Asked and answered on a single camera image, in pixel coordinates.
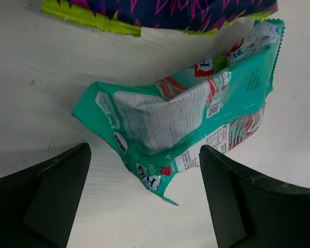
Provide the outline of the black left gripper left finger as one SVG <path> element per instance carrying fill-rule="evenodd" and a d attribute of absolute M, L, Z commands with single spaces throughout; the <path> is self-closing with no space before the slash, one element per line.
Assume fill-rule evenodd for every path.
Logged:
<path fill-rule="evenodd" d="M 81 143 L 0 178 L 0 247 L 66 247 L 90 161 Z"/>

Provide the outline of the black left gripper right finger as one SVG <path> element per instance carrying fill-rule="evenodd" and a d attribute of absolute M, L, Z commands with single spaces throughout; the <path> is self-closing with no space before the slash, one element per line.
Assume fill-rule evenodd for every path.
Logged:
<path fill-rule="evenodd" d="M 203 145 L 199 154 L 218 247 L 310 247 L 310 189 Z"/>

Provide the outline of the dark blue Krokant snack bag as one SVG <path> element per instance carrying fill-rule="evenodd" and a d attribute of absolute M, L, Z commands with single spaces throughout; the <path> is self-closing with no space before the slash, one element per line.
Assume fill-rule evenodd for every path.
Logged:
<path fill-rule="evenodd" d="M 260 21 L 277 10 L 271 0 L 52 0 L 42 6 L 43 13 L 65 21 L 134 37 L 143 27 L 213 36 L 241 17 Z"/>

